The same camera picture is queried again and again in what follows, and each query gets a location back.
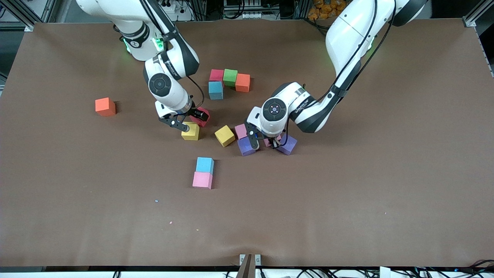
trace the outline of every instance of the orange cube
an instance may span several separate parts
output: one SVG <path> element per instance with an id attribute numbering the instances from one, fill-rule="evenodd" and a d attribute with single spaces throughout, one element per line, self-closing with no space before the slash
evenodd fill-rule
<path id="1" fill-rule="evenodd" d="M 237 92 L 248 93 L 250 90 L 250 74 L 237 74 L 237 80 L 235 81 L 235 90 Z"/>
<path id="2" fill-rule="evenodd" d="M 103 117 L 110 117 L 117 113 L 115 103 L 109 97 L 97 99 L 94 104 L 96 113 Z"/>

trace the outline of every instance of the black cable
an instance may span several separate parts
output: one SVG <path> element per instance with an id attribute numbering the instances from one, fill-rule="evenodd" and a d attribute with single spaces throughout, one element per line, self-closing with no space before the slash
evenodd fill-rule
<path id="1" fill-rule="evenodd" d="M 433 269 L 433 268 L 431 268 L 431 269 L 432 269 L 432 270 L 434 270 L 434 271 L 437 271 L 437 273 L 441 274 L 441 275 L 442 275 L 442 276 L 444 276 L 445 278 L 451 278 L 451 277 L 449 277 L 448 275 L 444 274 L 442 271 L 435 270 L 435 269 Z"/>
<path id="2" fill-rule="evenodd" d="M 190 6 L 190 3 L 188 1 L 185 1 L 185 2 L 187 3 L 187 6 L 189 7 L 190 11 L 193 12 L 194 15 L 200 19 L 200 21 L 202 21 L 203 16 L 200 13 L 197 14 L 196 11 L 194 9 L 192 9 L 192 7 Z"/>
<path id="3" fill-rule="evenodd" d="M 314 276 L 312 276 L 310 273 L 307 272 L 307 270 L 303 269 L 298 275 L 297 275 L 297 278 L 299 278 L 300 276 L 302 276 L 302 273 L 306 273 L 308 276 L 310 276 L 311 278 L 314 278 Z"/>
<path id="4" fill-rule="evenodd" d="M 264 271 L 262 271 L 262 268 L 260 268 L 259 270 L 261 270 L 261 278 L 266 278 L 266 275 L 264 274 Z"/>
<path id="5" fill-rule="evenodd" d="M 494 260 L 483 260 L 483 261 L 478 262 L 478 263 L 476 263 L 476 264 L 473 264 L 473 265 L 471 265 L 471 266 L 469 266 L 469 267 L 470 267 L 470 268 L 475 268 L 475 267 L 477 267 L 477 266 L 479 266 L 479 265 L 483 265 L 483 264 L 485 264 L 485 263 L 490 263 L 490 262 L 494 262 Z"/>
<path id="6" fill-rule="evenodd" d="M 237 13 L 233 17 L 229 17 L 229 16 L 224 15 L 225 18 L 228 18 L 228 19 L 237 19 L 237 18 L 239 18 L 244 13 L 244 10 L 245 10 L 245 7 L 246 7 L 245 0 L 239 0 L 239 1 L 240 1 L 239 2 L 239 10 L 237 11 Z"/>
<path id="7" fill-rule="evenodd" d="M 290 120 L 287 121 L 287 127 L 285 128 L 285 143 L 281 144 L 280 147 L 283 147 L 288 142 L 288 125 L 290 124 Z"/>
<path id="8" fill-rule="evenodd" d="M 315 270 L 313 269 L 309 269 L 310 271 L 314 272 L 319 278 L 323 278 L 321 275 L 319 275 L 319 273 L 317 273 Z"/>
<path id="9" fill-rule="evenodd" d="M 328 26 L 319 25 L 319 24 L 317 24 L 315 22 L 310 21 L 308 18 L 305 18 L 305 17 L 297 17 L 295 19 L 302 19 L 302 20 L 304 20 L 305 22 L 309 23 L 310 25 L 312 25 L 314 27 L 319 27 L 319 28 L 324 29 L 324 30 L 329 30 L 329 27 Z"/>
<path id="10" fill-rule="evenodd" d="M 315 19 L 314 19 L 314 25 L 316 26 L 317 31 L 319 31 L 319 33 L 321 33 L 321 35 L 323 35 L 325 37 L 328 32 L 326 31 L 326 33 L 324 33 L 322 31 L 322 29 L 319 28 L 319 25 L 316 23 L 316 20 Z"/>
<path id="11" fill-rule="evenodd" d="M 201 100 L 201 102 L 200 102 L 198 105 L 196 105 L 196 107 L 194 107 L 194 108 L 199 108 L 199 107 L 200 107 L 200 106 L 204 103 L 204 99 L 205 99 L 205 96 L 204 96 L 204 91 L 203 91 L 203 89 L 201 88 L 201 86 L 199 86 L 199 85 L 198 85 L 198 84 L 194 81 L 194 79 L 192 79 L 190 76 L 187 76 L 187 78 L 188 78 L 188 79 L 190 79 L 190 81 L 192 81 L 192 83 L 194 83 L 194 84 L 197 86 L 197 88 L 199 88 L 199 90 L 201 91 L 201 95 L 202 95 L 203 99 Z"/>
<path id="12" fill-rule="evenodd" d="M 388 29 L 386 30 L 386 33 L 384 33 L 384 36 L 382 36 L 382 39 L 381 41 L 379 42 L 379 44 L 377 45 L 377 47 L 375 48 L 375 50 L 372 52 L 372 54 L 370 55 L 369 59 L 367 59 L 366 63 L 364 64 L 364 66 L 360 69 L 360 71 L 357 73 L 357 75 L 354 77 L 354 79 L 352 80 L 352 83 L 350 83 L 350 85 L 348 86 L 348 88 L 350 88 L 353 83 L 355 82 L 355 80 L 357 79 L 357 77 L 364 71 L 364 69 L 367 67 L 367 64 L 369 64 L 369 62 L 372 60 L 372 57 L 374 57 L 374 54 L 377 52 L 377 50 L 381 47 L 382 43 L 384 42 L 384 39 L 386 38 L 386 36 L 388 35 L 389 33 L 389 29 L 391 29 L 391 26 L 393 25 L 393 22 L 395 21 L 395 13 L 396 13 L 396 0 L 394 0 L 394 3 L 395 3 L 395 7 L 393 8 L 393 15 L 391 16 L 391 21 L 389 22 L 389 25 L 388 25 Z"/>
<path id="13" fill-rule="evenodd" d="M 139 0 L 141 3 L 141 6 L 143 7 L 144 11 L 148 15 L 149 19 L 151 22 L 156 26 L 156 28 L 161 32 L 161 35 L 164 36 L 165 33 L 163 32 L 163 29 L 161 29 L 161 26 L 158 24 L 156 18 L 153 15 L 153 12 L 151 11 L 150 7 L 147 5 L 147 3 L 144 0 Z"/>
<path id="14" fill-rule="evenodd" d="M 353 57 L 355 57 L 355 55 L 357 55 L 357 53 L 359 52 L 360 48 L 364 45 L 365 41 L 367 40 L 367 36 L 369 35 L 369 33 L 372 30 L 372 27 L 374 26 L 374 22 L 375 22 L 376 16 L 377 16 L 377 0 L 374 0 L 374 16 L 372 17 L 372 22 L 370 23 L 369 29 L 367 30 L 367 33 L 364 36 L 364 39 L 362 40 L 362 42 L 357 47 L 357 50 L 355 50 L 355 52 L 350 57 L 350 59 L 348 59 L 348 61 L 346 62 L 345 66 L 341 69 L 340 73 L 336 76 L 333 84 L 329 87 L 328 91 L 324 95 L 322 95 L 319 99 L 317 99 L 316 101 L 314 101 L 311 104 L 307 105 L 303 109 L 307 109 L 307 108 L 312 107 L 314 104 L 316 104 L 317 102 L 321 101 L 321 99 L 325 98 L 328 95 L 328 93 L 331 91 L 332 86 L 336 83 L 336 81 L 338 81 L 339 77 L 345 71 L 346 67 L 348 67 L 348 65 L 352 61 Z"/>
<path id="15" fill-rule="evenodd" d="M 392 271 L 392 272 L 399 273 L 399 274 L 401 274 L 401 275 L 406 275 L 406 276 L 411 277 L 411 278 L 416 278 L 416 275 L 411 275 L 411 274 L 407 273 L 406 271 L 405 271 L 405 273 L 399 272 L 399 271 L 397 271 L 397 270 L 391 270 L 391 271 Z"/>

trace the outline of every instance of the brown table surface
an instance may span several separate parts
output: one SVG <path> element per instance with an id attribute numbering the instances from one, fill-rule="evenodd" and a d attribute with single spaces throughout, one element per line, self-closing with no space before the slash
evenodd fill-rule
<path id="1" fill-rule="evenodd" d="M 178 27 L 204 88 L 211 68 L 253 77 L 251 92 L 205 101 L 212 120 L 199 141 L 158 121 L 143 63 L 112 25 L 25 34 L 0 99 L 2 266 L 230 265 L 250 252 L 271 266 L 494 257 L 494 80 L 474 29 L 392 28 L 319 133 L 292 123 L 293 155 L 241 157 L 213 133 L 282 83 L 323 94 L 334 79 L 324 37 L 303 21 Z M 115 117 L 94 112 L 106 96 L 120 102 Z M 191 186 L 198 156 L 215 159 L 213 190 Z"/>

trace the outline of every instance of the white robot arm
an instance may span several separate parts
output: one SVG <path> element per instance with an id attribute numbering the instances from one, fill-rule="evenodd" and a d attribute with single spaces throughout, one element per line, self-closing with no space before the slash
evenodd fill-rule
<path id="1" fill-rule="evenodd" d="M 279 86 L 262 108 L 252 109 L 246 120 L 252 148 L 258 149 L 257 141 L 263 138 L 273 148 L 279 147 L 276 137 L 288 125 L 289 118 L 305 133 L 319 131 L 357 78 L 361 57 L 379 30 L 388 21 L 394 26 L 410 22 L 425 3 L 426 0 L 353 0 L 326 34 L 326 49 L 336 71 L 331 88 L 316 101 L 297 82 Z"/>
<path id="2" fill-rule="evenodd" d="M 196 109 L 187 92 L 177 82 L 197 72 L 199 58 L 156 0 L 77 0 L 77 3 L 86 13 L 112 21 L 132 56 L 145 61 L 143 75 L 156 99 L 155 107 L 160 121 L 187 131 L 188 126 L 177 116 L 207 120 L 208 115 Z M 163 51 L 157 40 L 170 42 L 173 48 Z"/>

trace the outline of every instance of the metal bracket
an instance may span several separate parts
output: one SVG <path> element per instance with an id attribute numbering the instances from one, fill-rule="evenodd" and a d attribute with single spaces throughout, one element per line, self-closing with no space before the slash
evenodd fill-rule
<path id="1" fill-rule="evenodd" d="M 245 254 L 240 255 L 240 262 L 239 262 L 240 264 L 242 264 L 245 257 L 246 257 Z M 255 265 L 260 266 L 261 265 L 261 254 L 256 254 L 254 258 L 255 258 Z"/>
<path id="2" fill-rule="evenodd" d="M 252 254 L 244 255 L 244 259 L 241 260 L 239 272 L 236 278 L 255 278 L 255 265 L 256 259 Z"/>
<path id="3" fill-rule="evenodd" d="M 481 0 L 475 7 L 464 17 L 463 24 L 465 27 L 475 27 L 475 21 L 479 19 L 492 5 L 494 5 L 494 0 Z"/>

